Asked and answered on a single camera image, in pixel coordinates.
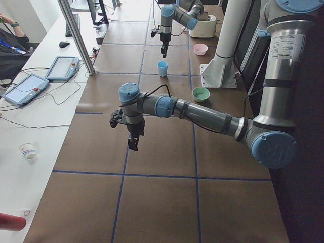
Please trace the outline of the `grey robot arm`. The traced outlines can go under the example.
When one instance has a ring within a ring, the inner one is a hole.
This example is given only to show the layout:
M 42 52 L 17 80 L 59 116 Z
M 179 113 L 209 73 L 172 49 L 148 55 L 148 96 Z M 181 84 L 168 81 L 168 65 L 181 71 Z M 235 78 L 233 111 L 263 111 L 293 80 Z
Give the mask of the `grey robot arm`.
M 233 61 L 238 38 L 252 1 L 228 1 L 214 58 L 200 66 L 201 84 L 208 88 L 234 85 Z M 253 158 L 268 168 L 282 168 L 296 157 L 297 142 L 292 136 L 295 123 L 291 119 L 294 74 L 304 53 L 306 36 L 315 25 L 323 1 L 261 1 L 255 34 L 270 38 L 267 66 L 258 115 L 253 119 L 233 117 L 168 94 L 142 93 L 135 83 L 123 84 L 119 90 L 121 105 L 111 115 L 110 125 L 124 124 L 130 132 L 128 148 L 138 150 L 149 114 L 161 118 L 171 115 L 185 119 L 208 131 L 228 135 L 244 143 Z M 194 30 L 203 14 L 201 1 L 175 1 L 161 10 L 161 25 L 151 36 L 161 35 L 161 52 L 166 57 L 172 21 Z
M 167 56 L 169 42 L 171 41 L 173 21 L 178 22 L 189 30 L 194 30 L 198 17 L 204 12 L 201 1 L 176 1 L 161 8 L 160 26 L 157 33 L 162 41 L 162 57 Z

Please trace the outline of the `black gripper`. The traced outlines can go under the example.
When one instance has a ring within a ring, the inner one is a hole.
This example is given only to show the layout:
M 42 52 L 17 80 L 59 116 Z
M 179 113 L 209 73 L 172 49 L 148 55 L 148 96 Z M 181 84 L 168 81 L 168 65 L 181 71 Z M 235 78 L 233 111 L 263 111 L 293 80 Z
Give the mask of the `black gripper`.
M 165 58 L 167 56 L 169 42 L 171 41 L 171 33 L 161 33 L 160 40 L 162 41 L 161 54 Z
M 138 141 L 140 136 L 144 136 L 145 121 L 142 120 L 136 124 L 127 123 L 127 129 L 131 133 L 128 139 L 128 148 L 133 151 L 138 150 Z

